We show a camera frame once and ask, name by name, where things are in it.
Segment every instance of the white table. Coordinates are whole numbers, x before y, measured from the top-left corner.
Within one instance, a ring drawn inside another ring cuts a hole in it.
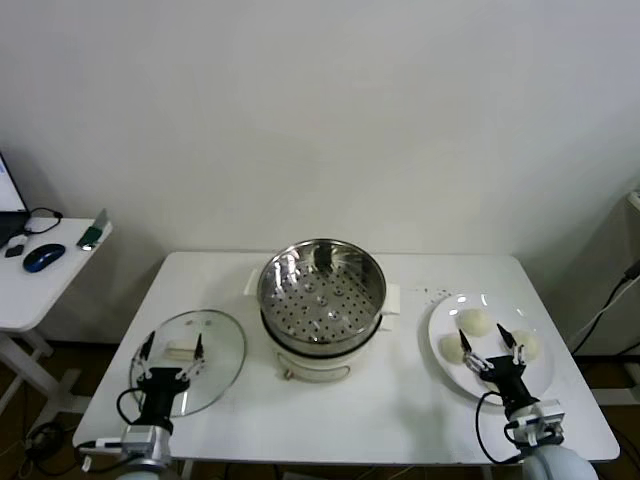
[[[74,443],[120,436],[115,400],[128,387],[132,355],[169,317],[198,308],[233,315],[248,338],[240,376],[206,410],[174,420],[175,457],[202,460],[366,464],[486,464],[473,429],[476,400],[436,363],[425,337],[431,292],[485,292],[511,299],[546,332],[556,362],[543,398],[567,412],[565,446],[589,460],[618,456],[618,444],[520,264],[508,256],[375,255],[401,287],[401,315],[379,332],[365,366],[331,384],[285,381],[271,352],[256,299],[243,296],[267,253],[169,255],[125,335]],[[133,413],[133,401],[123,402]],[[505,418],[487,406],[481,430],[497,458],[515,453]]]
[[[51,218],[32,218],[28,227],[38,231],[53,222],[54,219]],[[89,398],[69,393],[80,370],[67,370],[59,382],[47,373],[38,365],[37,360],[40,355],[51,355],[53,349],[32,329],[42,321],[96,251],[84,251],[75,245],[92,223],[93,220],[89,219],[64,218],[53,230],[29,237],[25,251],[19,257],[5,258],[6,246],[0,249],[0,361],[17,374],[0,398],[0,412],[4,410],[23,380],[48,398],[34,425],[52,420],[60,411],[83,413],[86,410]],[[100,240],[104,241],[110,232],[109,225]],[[67,247],[67,250],[44,270],[37,273],[25,271],[22,267],[25,256],[34,248],[46,243],[60,243]],[[32,355],[27,355],[8,334],[20,334],[33,347]]]

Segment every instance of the glass pot lid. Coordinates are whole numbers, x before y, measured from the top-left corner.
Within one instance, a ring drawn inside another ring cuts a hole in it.
[[[237,320],[219,310],[194,310],[176,315],[154,330],[147,368],[189,368],[199,337],[203,365],[191,376],[189,388],[176,395],[171,417],[190,415],[214,403],[233,384],[244,364],[247,339]],[[143,367],[135,361],[143,344],[131,361],[131,387],[136,387],[136,379],[144,374]],[[140,405],[141,393],[134,396]]]

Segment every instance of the cable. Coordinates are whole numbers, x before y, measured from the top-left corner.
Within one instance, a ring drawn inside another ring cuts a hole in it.
[[[616,292],[620,289],[620,287],[622,287],[625,283],[627,283],[629,281],[628,277],[623,277],[620,279],[620,281],[618,282],[618,284],[614,287],[614,289],[611,291],[611,294],[609,295],[609,298],[607,298],[607,301],[605,302],[604,306],[602,307],[602,309],[596,313],[594,315],[594,317],[589,320],[587,322],[587,324],[582,327],[580,330],[578,330],[573,337],[571,337],[571,339],[569,340],[569,342],[567,343],[573,343],[573,341],[580,336],[580,334],[587,328],[589,328],[589,326],[591,326],[591,328],[589,329],[589,331],[587,332],[587,334],[584,336],[584,338],[582,339],[582,341],[578,344],[578,346],[576,348],[573,349],[573,351],[571,352],[571,355],[575,355],[578,350],[580,350],[580,348],[582,348],[582,346],[586,343],[586,341],[589,339],[589,337],[591,337],[591,334],[593,333],[593,331],[596,329],[596,327],[598,326],[598,323],[600,323],[600,319],[602,318],[602,315],[604,315],[604,313],[609,310],[611,307],[613,307],[618,300],[620,300],[622,298],[622,296],[627,292],[627,290],[629,290],[631,287],[633,287],[638,281],[640,281],[640,276],[637,276],[636,278],[634,278],[626,287],[624,287],[624,289],[622,289],[622,291],[620,292],[619,295],[617,295],[615,298],[613,298],[616,295]]]
[[[393,480],[394,478],[398,478],[400,475],[404,475],[405,473],[407,473],[412,468],[414,468],[413,465],[410,466],[410,467],[404,468],[404,469],[400,470],[398,473],[395,473],[395,474],[391,475],[389,478],[387,478],[387,480]]]
[[[83,462],[84,462],[84,457],[86,455],[82,455],[82,452],[80,451],[81,448],[95,448],[96,446],[96,442],[95,441],[90,441],[90,442],[83,442],[79,445],[77,445],[76,447],[74,447],[73,449],[73,456],[75,458],[75,465],[74,466],[82,466]],[[132,455],[129,455],[127,458],[120,460],[119,462],[113,463],[111,465],[109,465],[108,467],[103,467],[103,468],[94,468],[94,469],[90,469],[87,470],[85,473],[96,473],[96,474],[101,474],[101,473],[107,473],[107,472],[111,472],[117,468],[120,468],[128,463],[131,463],[132,461],[138,459],[138,458],[142,458],[144,457],[143,454],[141,453],[134,453]]]
[[[507,440],[509,440],[510,443],[514,444],[516,447],[518,446],[518,444],[516,443],[515,439],[511,438],[511,436],[509,435],[509,424],[505,423],[504,428],[502,429],[502,431],[504,432],[504,436]]]
[[[27,405],[29,403],[29,392],[27,391],[27,382],[22,384],[22,442],[27,441]]]
[[[49,470],[46,470],[36,460],[31,460],[31,462],[33,463],[33,466],[36,467],[36,470],[38,470],[41,474],[46,475],[47,477],[61,477],[62,475],[66,475],[67,473],[69,473],[71,470],[73,470],[74,468],[76,468],[78,466],[78,465],[76,465],[74,463],[73,465],[69,465],[69,467],[67,467],[64,470],[61,470],[59,472],[51,472]]]
[[[24,445],[24,443],[22,442],[22,440],[16,440],[15,442],[13,442],[11,445],[9,445],[7,448],[4,449],[4,451],[2,453],[0,453],[0,457],[4,457],[7,453],[9,453],[11,450],[13,450],[13,448],[16,445]]]
[[[482,453],[484,453],[485,456],[489,460],[491,460],[491,463],[495,463],[496,465],[507,465],[509,463],[516,463],[521,458],[520,454],[514,455],[513,457],[509,457],[505,460],[496,460],[489,454],[489,452],[484,446],[484,443],[482,443],[482,438],[480,437],[480,409],[482,408],[482,404],[487,399],[487,397],[491,395],[496,395],[497,397],[501,397],[501,395],[498,392],[492,392],[492,391],[486,392],[482,394],[482,396],[480,397],[480,400],[478,401],[478,406],[476,407],[476,438],[478,439],[478,444],[480,444],[480,449],[482,450]]]
[[[611,428],[611,430],[613,430],[613,432],[615,434],[617,434],[622,439],[624,439],[624,441],[627,442],[627,444],[633,449],[633,451],[637,455],[637,458],[634,457],[633,455],[631,455],[629,450],[627,450],[624,447],[624,445],[622,445],[622,444],[620,445],[620,447],[622,448],[622,451],[627,454],[627,456],[631,460],[631,463],[633,463],[633,465],[636,467],[636,470],[638,470],[638,472],[640,473],[640,449],[638,449],[638,447],[636,447],[635,443],[633,443],[631,441],[631,439],[629,437],[627,437],[624,433],[622,433],[619,429],[617,429],[616,427],[614,427],[611,424],[609,424],[609,428]]]
[[[594,470],[596,471],[596,474],[598,475],[598,478],[601,478],[602,480],[609,480],[609,477],[604,475],[600,470],[598,470],[595,467],[594,467]]]
[[[122,407],[120,406],[120,402],[122,401],[122,398],[127,393],[140,392],[140,391],[142,391],[142,389],[139,388],[139,387],[127,388],[124,392],[122,392],[120,395],[118,395],[118,398],[116,400],[116,410],[118,410],[118,415],[120,415],[120,418],[122,418],[122,420],[124,420],[125,423],[127,423],[128,425],[132,425],[133,422],[131,420],[129,420],[129,417],[127,417],[124,414],[124,412],[122,411]]]
[[[368,477],[369,475],[371,475],[373,472],[376,471],[376,467],[370,468],[369,470],[367,470],[364,473],[361,473],[360,475],[358,475],[355,480],[362,480],[363,478]]]
[[[634,343],[630,347],[625,348],[624,350],[620,350],[618,353],[614,354],[614,357],[619,357],[620,355],[624,355],[625,353],[630,352],[631,350],[637,347],[640,347],[640,341]]]
[[[29,211],[29,217],[31,217],[33,215],[33,213],[37,212],[38,210],[44,210],[44,211],[47,211],[47,212],[51,213],[51,215],[53,215],[53,217],[56,219],[56,222],[53,225],[50,225],[47,228],[45,228],[43,230],[38,230],[38,231],[33,231],[33,230],[30,230],[30,229],[25,227],[25,228],[22,229],[25,235],[40,235],[41,233],[47,233],[49,230],[53,230],[58,225],[60,225],[60,222],[64,218],[64,215],[62,215],[62,213],[60,213],[60,212],[58,212],[56,210],[52,210],[51,208],[47,208],[47,207],[37,207],[37,208],[34,208],[33,210],[30,210]]]

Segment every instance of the computer mouse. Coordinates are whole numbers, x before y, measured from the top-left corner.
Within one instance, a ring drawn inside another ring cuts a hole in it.
[[[66,250],[65,246],[59,243],[47,243],[29,252],[24,257],[22,266],[27,272],[39,272],[59,259]]]

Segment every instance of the black cable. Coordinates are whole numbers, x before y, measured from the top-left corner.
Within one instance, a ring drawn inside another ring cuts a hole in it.
[[[120,415],[120,418],[122,418],[122,420],[124,420],[125,423],[127,423],[128,425],[132,425],[133,422],[131,420],[129,420],[129,417],[127,417],[124,414],[124,412],[122,411],[122,407],[120,406],[120,402],[122,401],[122,398],[127,393],[140,392],[140,391],[142,391],[142,389],[139,388],[139,387],[127,388],[124,392],[122,392],[120,395],[118,395],[118,399],[116,400],[116,410],[118,410],[118,415]]]
[[[630,352],[634,348],[638,348],[638,347],[640,347],[640,341],[634,343],[630,347],[625,348],[624,350],[620,350],[618,353],[614,354],[614,357],[619,357],[620,355],[624,355],[625,353]]]
[[[491,460],[491,463],[495,463],[496,465],[507,465],[509,463],[516,463],[521,459],[520,454],[514,455],[513,457],[509,457],[506,460],[496,460],[489,454],[489,452],[484,446],[484,443],[482,443],[482,438],[480,437],[480,409],[482,408],[482,404],[487,399],[487,397],[491,395],[496,395],[498,397],[501,396],[498,392],[491,392],[491,391],[486,392],[480,397],[480,400],[478,401],[478,406],[476,407],[476,438],[478,439],[478,444],[480,444],[480,449],[482,450],[482,453],[484,453],[485,456],[489,460]]]
[[[601,478],[602,480],[609,480],[609,477],[603,474],[600,470],[595,467],[593,467],[593,469],[596,471],[596,475],[598,475],[598,478]]]
[[[620,279],[620,281],[618,282],[618,284],[613,288],[613,290],[611,291],[611,293],[609,294],[609,298],[607,298],[607,301],[604,302],[604,305],[602,306],[602,308],[600,310],[604,310],[605,308],[607,308],[609,306],[609,304],[611,303],[611,301],[613,300],[613,297],[615,297],[616,293],[618,293],[618,290],[620,290],[620,287],[622,287],[625,283],[627,283],[630,280],[629,277],[627,277],[626,275],[624,277],[622,277]],[[571,352],[571,355],[575,355],[578,350],[580,350],[582,348],[582,346],[587,342],[587,340],[589,340],[589,338],[591,337],[591,334],[593,333],[593,331],[596,329],[596,327],[598,326],[598,324],[600,323],[600,320],[602,319],[602,316],[605,314],[606,312],[600,312],[598,314],[598,316],[596,317],[595,321],[593,322],[593,325],[591,325],[591,328],[589,329],[589,331],[587,332],[587,334],[582,338],[582,340],[580,341],[580,343],[578,344],[578,346],[576,348],[573,349],[573,351]]]
[[[84,457],[86,455],[83,456],[82,452],[80,451],[81,448],[95,448],[96,446],[96,442],[95,441],[91,441],[91,442],[83,442],[79,445],[77,445],[76,447],[74,447],[73,449],[73,456],[75,458],[75,462],[76,465],[75,466],[82,466],[83,462],[84,462]],[[131,463],[132,461],[138,459],[138,458],[142,458],[144,457],[143,454],[141,453],[135,453],[133,455],[129,455],[127,458],[120,460],[119,462],[113,463],[111,465],[109,465],[108,467],[103,467],[103,468],[93,468],[90,470],[87,470],[85,473],[96,473],[96,474],[102,474],[102,473],[107,473],[107,472],[111,472],[117,468],[120,468],[128,463]]]
[[[73,470],[78,466],[74,462],[73,465],[69,465],[69,467],[64,470],[61,470],[59,472],[50,472],[49,470],[46,470],[45,468],[43,468],[42,465],[40,465],[40,462],[38,462],[37,460],[32,460],[32,462],[33,462],[33,466],[36,467],[36,470],[38,470],[41,474],[47,477],[61,477],[62,475],[66,475],[67,473],[69,473],[71,470]]]
[[[511,436],[509,435],[509,424],[505,423],[504,428],[502,429],[502,431],[504,432],[504,436],[507,440],[509,440],[510,443],[514,444],[515,446],[518,446],[518,444],[516,443],[515,439],[511,438]]]
[[[53,217],[56,219],[56,222],[53,225],[50,225],[47,228],[43,230],[38,230],[38,231],[29,230],[28,228],[23,228],[22,231],[24,232],[25,235],[40,235],[41,233],[47,233],[49,230],[53,230],[58,225],[60,225],[60,222],[64,218],[64,215],[62,215],[62,213],[47,207],[37,207],[37,208],[34,208],[33,210],[29,210],[29,217],[31,217],[33,213],[37,212],[38,210],[44,210],[51,213],[51,215],[53,215]]]
[[[29,403],[29,392],[27,391],[27,382],[23,382],[22,383],[22,393],[23,393],[23,399],[22,399],[22,442],[26,443],[27,442],[27,424],[28,419],[27,419],[27,405]]]
[[[615,434],[617,434],[622,439],[624,439],[624,441],[627,442],[627,444],[633,449],[633,451],[637,455],[637,458],[634,457],[633,455],[631,455],[631,453],[624,447],[624,445],[620,445],[622,447],[622,450],[624,451],[624,453],[627,454],[627,456],[629,457],[629,459],[631,460],[633,465],[636,467],[636,469],[640,473],[640,449],[638,449],[638,447],[636,447],[635,443],[633,443],[631,441],[631,439],[629,437],[627,437],[624,433],[622,433],[619,429],[617,429],[616,427],[614,427],[611,424],[609,425],[609,427],[611,428],[611,430],[613,430],[613,432]]]

